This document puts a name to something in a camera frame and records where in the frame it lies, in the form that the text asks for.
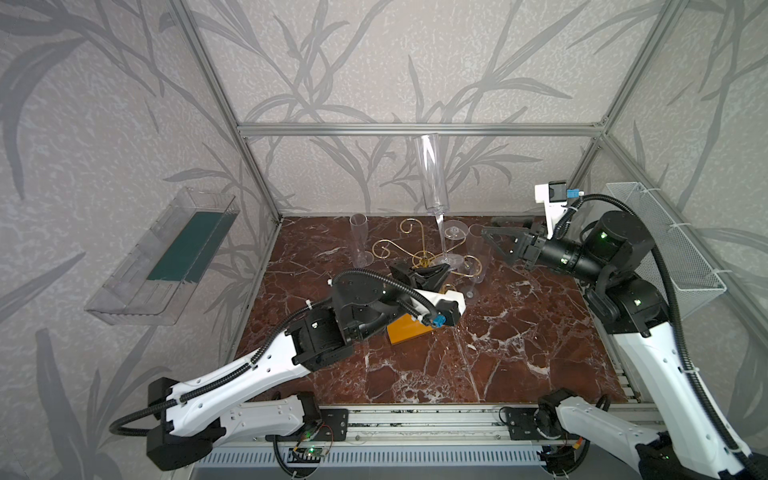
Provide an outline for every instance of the red marble tabletop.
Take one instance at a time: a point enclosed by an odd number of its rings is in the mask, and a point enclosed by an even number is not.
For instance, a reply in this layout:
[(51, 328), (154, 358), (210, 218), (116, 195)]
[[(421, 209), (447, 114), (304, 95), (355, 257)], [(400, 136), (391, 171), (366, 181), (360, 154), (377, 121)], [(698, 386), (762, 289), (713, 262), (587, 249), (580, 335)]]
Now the red marble tabletop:
[[(403, 217), (370, 217), (369, 249), (382, 238), (420, 250), (418, 231), (398, 231)], [(434, 218), (425, 223), (427, 247), (440, 250)], [(467, 225), (490, 217), (450, 217)], [(329, 295), (327, 280), (352, 266), (349, 218), (286, 218), (240, 346), (255, 350), (272, 326)], [(370, 269), (388, 273), (384, 260)], [(537, 267), (509, 266), (493, 259), (480, 299), (467, 307), (457, 327), (444, 327), (391, 345), (386, 333), (356, 346), (355, 354), (303, 379), (261, 394), (288, 396), (311, 390), (321, 404), (536, 402), (566, 387), (594, 402), (607, 393), (626, 401), (575, 281)], [(451, 275), (460, 287), (459, 277)]]

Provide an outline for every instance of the metal basket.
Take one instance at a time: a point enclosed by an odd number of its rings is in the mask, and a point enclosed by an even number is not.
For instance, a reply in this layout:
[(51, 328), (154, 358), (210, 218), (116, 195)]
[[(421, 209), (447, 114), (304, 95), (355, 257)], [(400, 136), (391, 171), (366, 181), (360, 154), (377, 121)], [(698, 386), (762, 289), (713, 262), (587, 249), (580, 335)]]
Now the metal basket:
[[(670, 271), (680, 306), (680, 316), (684, 318), (690, 315), (726, 291), (725, 283), (716, 270), (680, 229), (680, 224), (675, 223), (643, 184), (638, 182), (605, 184), (603, 194), (610, 195), (628, 205), (653, 235)], [(597, 220), (609, 210), (617, 210), (616, 207), (605, 202), (590, 203), (598, 205), (595, 205), (589, 213), (588, 221)], [(667, 298), (653, 256), (648, 254), (636, 271), (640, 277), (654, 284), (665, 299)]]

